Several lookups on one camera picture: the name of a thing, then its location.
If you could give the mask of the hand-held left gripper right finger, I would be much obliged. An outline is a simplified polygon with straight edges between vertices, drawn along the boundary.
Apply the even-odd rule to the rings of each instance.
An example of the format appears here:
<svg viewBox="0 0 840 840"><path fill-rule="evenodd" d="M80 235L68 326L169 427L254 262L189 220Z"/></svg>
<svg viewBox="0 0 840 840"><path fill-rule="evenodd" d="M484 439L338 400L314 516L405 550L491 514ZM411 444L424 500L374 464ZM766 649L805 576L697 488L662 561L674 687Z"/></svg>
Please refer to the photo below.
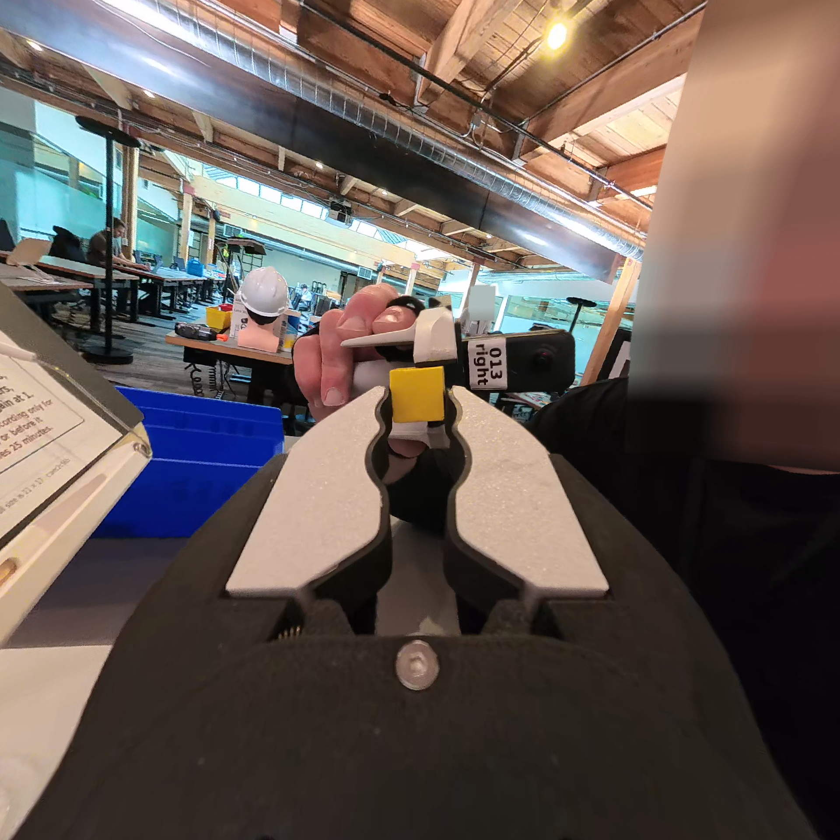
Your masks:
<svg viewBox="0 0 840 840"><path fill-rule="evenodd" d="M519 600L528 614L551 600L600 601L609 584L548 450L465 387L448 393L450 455L444 572L455 593L489 614Z"/></svg>

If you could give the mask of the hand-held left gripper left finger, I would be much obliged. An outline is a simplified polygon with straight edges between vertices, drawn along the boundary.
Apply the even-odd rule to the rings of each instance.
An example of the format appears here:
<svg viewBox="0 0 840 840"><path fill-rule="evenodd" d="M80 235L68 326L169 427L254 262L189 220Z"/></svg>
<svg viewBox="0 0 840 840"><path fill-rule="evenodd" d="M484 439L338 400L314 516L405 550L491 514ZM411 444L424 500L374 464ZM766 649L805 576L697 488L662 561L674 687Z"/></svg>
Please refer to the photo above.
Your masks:
<svg viewBox="0 0 840 840"><path fill-rule="evenodd" d="M391 397L377 385L318 423L283 461L226 591L361 607L392 571L382 476Z"/></svg>

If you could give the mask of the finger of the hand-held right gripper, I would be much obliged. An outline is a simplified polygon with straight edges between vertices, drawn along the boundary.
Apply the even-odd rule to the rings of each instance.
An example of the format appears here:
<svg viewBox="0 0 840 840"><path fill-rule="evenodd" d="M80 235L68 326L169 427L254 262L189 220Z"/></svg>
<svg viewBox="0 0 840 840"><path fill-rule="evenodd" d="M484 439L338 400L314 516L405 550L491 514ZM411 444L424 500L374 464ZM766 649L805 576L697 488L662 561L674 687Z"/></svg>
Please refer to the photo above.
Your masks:
<svg viewBox="0 0 840 840"><path fill-rule="evenodd" d="M450 446L444 423L394 423L388 438L390 450L446 450Z"/></svg>
<svg viewBox="0 0 840 840"><path fill-rule="evenodd" d="M373 349L387 361L438 365L457 361L459 340L452 311L431 308L420 311L407 329L347 339L342 342L342 347L350 350Z"/></svg>

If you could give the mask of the yellow wooden cube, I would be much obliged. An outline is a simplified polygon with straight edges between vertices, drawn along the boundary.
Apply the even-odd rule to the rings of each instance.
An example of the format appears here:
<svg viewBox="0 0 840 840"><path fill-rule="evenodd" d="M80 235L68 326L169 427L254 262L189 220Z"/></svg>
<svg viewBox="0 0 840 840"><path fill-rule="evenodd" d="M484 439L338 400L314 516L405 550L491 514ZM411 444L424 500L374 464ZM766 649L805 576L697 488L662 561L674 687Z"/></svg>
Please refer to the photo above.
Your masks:
<svg viewBox="0 0 840 840"><path fill-rule="evenodd" d="M443 365L398 367L390 371L394 424L441 424L445 420Z"/></svg>

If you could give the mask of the blue plastic bin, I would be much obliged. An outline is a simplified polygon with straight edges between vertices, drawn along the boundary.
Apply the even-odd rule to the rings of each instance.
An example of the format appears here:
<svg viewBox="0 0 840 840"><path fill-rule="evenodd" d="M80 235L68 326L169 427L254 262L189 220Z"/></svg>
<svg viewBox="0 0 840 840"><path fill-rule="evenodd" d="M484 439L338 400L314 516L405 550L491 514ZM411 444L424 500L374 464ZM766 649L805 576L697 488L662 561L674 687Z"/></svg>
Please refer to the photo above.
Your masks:
<svg viewBox="0 0 840 840"><path fill-rule="evenodd" d="M284 450L281 410L117 386L138 407L152 460L95 539L189 538Z"/></svg>

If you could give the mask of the person's right forearm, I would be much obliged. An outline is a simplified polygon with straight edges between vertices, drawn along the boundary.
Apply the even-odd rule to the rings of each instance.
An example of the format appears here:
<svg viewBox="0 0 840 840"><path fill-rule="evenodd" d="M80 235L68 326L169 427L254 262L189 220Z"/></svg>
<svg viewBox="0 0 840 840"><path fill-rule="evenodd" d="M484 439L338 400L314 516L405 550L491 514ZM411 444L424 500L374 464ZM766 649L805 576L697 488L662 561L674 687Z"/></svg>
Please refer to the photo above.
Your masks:
<svg viewBox="0 0 840 840"><path fill-rule="evenodd" d="M448 497L455 485L455 468L446 448L425 448L416 455L388 449L388 470L383 479L393 517L426 532L442 536L447 521Z"/></svg>

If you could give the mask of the person's right hand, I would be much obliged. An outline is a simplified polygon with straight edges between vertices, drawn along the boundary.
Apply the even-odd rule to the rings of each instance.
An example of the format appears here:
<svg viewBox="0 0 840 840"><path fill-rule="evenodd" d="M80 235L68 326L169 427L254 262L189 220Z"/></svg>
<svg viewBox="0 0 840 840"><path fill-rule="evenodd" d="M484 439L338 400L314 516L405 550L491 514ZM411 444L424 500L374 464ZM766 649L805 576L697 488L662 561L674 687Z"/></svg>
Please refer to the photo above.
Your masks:
<svg viewBox="0 0 840 840"><path fill-rule="evenodd" d="M394 301L398 298L397 290L386 283L365 287L352 296L343 310L327 311L318 323L318 331L295 344L295 379L316 423L353 399L354 374L360 364L385 364L375 347L350 348L343 343L401 332L413 325L414 310L397 306Z"/></svg>

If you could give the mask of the black floor lamp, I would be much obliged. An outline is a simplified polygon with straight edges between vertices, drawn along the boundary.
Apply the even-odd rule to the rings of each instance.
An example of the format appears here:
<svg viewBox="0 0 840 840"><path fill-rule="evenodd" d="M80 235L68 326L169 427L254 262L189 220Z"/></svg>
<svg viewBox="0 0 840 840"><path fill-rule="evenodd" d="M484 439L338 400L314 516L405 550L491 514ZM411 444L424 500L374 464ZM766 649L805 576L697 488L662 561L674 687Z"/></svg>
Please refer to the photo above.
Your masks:
<svg viewBox="0 0 840 840"><path fill-rule="evenodd" d="M598 324L592 320L596 302L580 297L569 297L567 302L573 308L572 319L568 325L568 332L574 340L573 384L579 385L592 356L599 330Z"/></svg>

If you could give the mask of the pink mannequin head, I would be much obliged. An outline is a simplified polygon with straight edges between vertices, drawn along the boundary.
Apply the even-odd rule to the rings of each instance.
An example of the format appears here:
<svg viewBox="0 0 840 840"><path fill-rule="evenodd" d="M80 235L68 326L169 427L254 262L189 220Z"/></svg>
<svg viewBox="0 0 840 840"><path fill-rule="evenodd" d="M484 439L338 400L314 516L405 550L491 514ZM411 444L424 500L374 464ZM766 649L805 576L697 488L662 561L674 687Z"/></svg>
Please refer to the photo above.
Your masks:
<svg viewBox="0 0 840 840"><path fill-rule="evenodd" d="M239 325L236 344L240 349L276 354L280 350L281 327L284 319L268 318L246 313Z"/></svg>

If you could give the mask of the white hard hat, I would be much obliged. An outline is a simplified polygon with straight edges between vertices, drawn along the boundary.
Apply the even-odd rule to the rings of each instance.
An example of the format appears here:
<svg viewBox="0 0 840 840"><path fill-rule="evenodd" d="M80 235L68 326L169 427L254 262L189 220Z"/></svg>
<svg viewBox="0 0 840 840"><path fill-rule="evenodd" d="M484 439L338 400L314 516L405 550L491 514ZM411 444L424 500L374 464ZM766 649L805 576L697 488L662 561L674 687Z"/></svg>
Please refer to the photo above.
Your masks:
<svg viewBox="0 0 840 840"><path fill-rule="evenodd" d="M263 319L277 319L288 309L288 284L272 266L252 269L241 281L237 299L247 312Z"/></svg>

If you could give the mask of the wooden work table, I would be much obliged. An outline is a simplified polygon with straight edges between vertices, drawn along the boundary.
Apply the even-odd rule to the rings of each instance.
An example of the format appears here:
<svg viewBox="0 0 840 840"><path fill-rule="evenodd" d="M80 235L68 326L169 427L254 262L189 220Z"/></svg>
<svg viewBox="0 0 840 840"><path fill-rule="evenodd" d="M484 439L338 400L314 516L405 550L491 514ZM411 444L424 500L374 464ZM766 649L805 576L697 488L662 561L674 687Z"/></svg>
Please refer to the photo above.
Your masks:
<svg viewBox="0 0 840 840"><path fill-rule="evenodd" d="M183 350L183 361L189 367L206 367L214 371L208 382L217 385L216 393L225 393L228 389L228 374L232 369L250 371L247 403L263 405L269 392L270 404L281 407L291 404L297 393L291 387L291 353L244 349L220 340L187 339L175 332L168 332L164 341Z"/></svg>

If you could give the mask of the person's dark clothing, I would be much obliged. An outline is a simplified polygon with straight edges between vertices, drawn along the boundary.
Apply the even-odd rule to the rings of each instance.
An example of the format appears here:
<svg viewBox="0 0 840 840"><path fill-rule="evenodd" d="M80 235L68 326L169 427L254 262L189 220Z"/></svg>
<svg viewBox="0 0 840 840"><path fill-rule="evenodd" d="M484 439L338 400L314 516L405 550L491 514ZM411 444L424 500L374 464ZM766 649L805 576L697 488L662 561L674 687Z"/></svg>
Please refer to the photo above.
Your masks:
<svg viewBox="0 0 840 840"><path fill-rule="evenodd" d="M821 838L838 838L838 473L635 454L627 384L574 388L527 429L686 584L794 798Z"/></svg>

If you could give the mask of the instruction sign in acrylic holder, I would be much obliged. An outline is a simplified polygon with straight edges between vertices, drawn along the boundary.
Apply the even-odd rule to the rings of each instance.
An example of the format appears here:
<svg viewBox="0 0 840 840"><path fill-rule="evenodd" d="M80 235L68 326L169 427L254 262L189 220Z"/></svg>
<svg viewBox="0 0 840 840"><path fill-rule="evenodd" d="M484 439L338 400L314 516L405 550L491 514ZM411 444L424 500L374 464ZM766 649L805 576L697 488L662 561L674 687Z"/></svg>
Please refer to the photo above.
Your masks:
<svg viewBox="0 0 840 840"><path fill-rule="evenodd" d="M143 415L19 300L1 305L1 641L151 462Z"/></svg>

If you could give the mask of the long office desk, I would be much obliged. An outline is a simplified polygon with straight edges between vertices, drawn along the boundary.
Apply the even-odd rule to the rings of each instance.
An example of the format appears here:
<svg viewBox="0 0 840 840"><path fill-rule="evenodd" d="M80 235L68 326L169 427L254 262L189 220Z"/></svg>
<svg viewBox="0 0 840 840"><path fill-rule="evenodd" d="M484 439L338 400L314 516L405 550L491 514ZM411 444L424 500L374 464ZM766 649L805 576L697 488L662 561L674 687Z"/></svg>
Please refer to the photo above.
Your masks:
<svg viewBox="0 0 840 840"><path fill-rule="evenodd" d="M33 263L18 263L10 251L1 252L2 263L9 270L2 271L2 281L11 291L34 292L40 287L48 291L78 291L89 289L93 297L95 292L104 289L106 270L74 260L61 259L46 255ZM140 322L139 294L141 275L129 271L124 266L112 273L112 287L115 290L128 290L129 314L119 315L120 319L131 323Z"/></svg>

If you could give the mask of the white table mat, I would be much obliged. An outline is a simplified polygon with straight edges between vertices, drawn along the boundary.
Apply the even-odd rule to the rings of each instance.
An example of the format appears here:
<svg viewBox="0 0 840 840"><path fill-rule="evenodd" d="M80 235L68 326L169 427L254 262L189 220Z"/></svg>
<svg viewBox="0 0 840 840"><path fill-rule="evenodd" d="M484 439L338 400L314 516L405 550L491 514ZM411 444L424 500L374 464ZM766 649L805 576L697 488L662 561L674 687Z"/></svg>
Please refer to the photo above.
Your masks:
<svg viewBox="0 0 840 840"><path fill-rule="evenodd" d="M15 835L77 729L111 646L1 651L1 838Z"/></svg>

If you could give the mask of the silver spiral air duct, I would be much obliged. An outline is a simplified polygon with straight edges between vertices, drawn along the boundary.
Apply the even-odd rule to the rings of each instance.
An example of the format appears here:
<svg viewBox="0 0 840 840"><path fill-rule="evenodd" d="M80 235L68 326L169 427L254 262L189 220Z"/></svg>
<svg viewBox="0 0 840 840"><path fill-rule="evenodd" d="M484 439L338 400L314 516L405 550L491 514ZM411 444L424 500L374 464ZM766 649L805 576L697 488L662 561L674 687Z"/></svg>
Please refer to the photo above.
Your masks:
<svg viewBox="0 0 840 840"><path fill-rule="evenodd" d="M584 210L582 202L559 187L532 180L505 165L501 157L472 148L447 128L382 99L363 82L324 66L278 33L220 2L94 4L124 23L155 30L158 38L168 36L244 70L484 189L500 205L492 211L496 220L479 224L493 236L537 251L539 246L560 243L559 234L538 233L538 227L552 223L575 245L598 245L637 262L644 258L639 235Z"/></svg>

